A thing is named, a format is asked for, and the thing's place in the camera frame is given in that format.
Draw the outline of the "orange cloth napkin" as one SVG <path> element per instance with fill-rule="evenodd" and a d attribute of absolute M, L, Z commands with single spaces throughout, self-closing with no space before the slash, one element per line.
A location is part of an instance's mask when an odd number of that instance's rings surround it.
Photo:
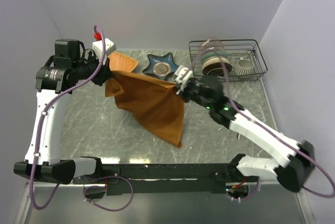
<path fill-rule="evenodd" d="M 113 97 L 119 109 L 130 112 L 156 137 L 182 147 L 185 102 L 176 95 L 175 84 L 120 70 L 112 74 L 105 84 L 105 96 Z"/>

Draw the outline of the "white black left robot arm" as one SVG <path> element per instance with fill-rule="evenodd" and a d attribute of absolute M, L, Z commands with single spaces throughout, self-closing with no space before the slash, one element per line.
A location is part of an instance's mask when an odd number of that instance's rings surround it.
<path fill-rule="evenodd" d="M 37 112 L 29 149 L 14 173 L 36 182 L 69 184 L 85 176 L 98 183 L 104 177 L 96 157 L 61 159 L 60 140 L 65 111 L 80 81 L 102 86 L 111 76 L 108 56 L 116 50 L 109 39 L 95 41 L 87 49 L 83 42 L 60 39 L 52 55 L 36 74 Z"/>

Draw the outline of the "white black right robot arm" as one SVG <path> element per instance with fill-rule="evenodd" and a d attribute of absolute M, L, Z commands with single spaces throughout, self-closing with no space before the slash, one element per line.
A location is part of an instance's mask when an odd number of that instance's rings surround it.
<path fill-rule="evenodd" d="M 234 181 L 258 176 L 277 180 L 285 189 L 298 193 L 315 166 L 314 146 L 288 138 L 259 121 L 246 108 L 224 95 L 222 84 L 215 76 L 177 76 L 176 93 L 185 102 L 190 100 L 207 108 L 210 117 L 266 151 L 271 158 L 253 158 L 239 154 L 230 162 L 229 176 Z"/>

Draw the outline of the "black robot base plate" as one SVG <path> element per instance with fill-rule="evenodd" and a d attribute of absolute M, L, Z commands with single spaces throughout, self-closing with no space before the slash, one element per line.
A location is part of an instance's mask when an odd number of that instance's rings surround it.
<path fill-rule="evenodd" d="M 256 176 L 242 175 L 227 163 L 205 164 L 104 164 L 98 174 L 84 175 L 74 184 L 107 186 L 107 195 L 129 193 L 128 180 L 134 193 L 210 192 L 224 194 L 227 183 L 256 182 Z"/>

